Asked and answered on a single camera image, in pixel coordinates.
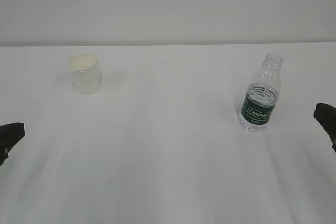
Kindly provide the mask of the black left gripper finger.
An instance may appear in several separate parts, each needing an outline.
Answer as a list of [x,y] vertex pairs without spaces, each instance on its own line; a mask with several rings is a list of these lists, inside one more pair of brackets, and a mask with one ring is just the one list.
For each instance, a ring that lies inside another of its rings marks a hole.
[[22,122],[16,122],[1,125],[0,136],[0,166],[9,157],[11,149],[25,136],[25,125]]

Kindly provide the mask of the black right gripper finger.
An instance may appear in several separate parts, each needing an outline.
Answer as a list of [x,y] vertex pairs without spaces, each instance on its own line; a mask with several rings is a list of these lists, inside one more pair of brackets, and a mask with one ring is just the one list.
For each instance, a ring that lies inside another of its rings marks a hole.
[[332,148],[335,148],[335,138],[336,138],[336,108],[325,104],[317,103],[314,111],[314,118],[319,122],[319,124],[324,128],[328,134],[331,142]]

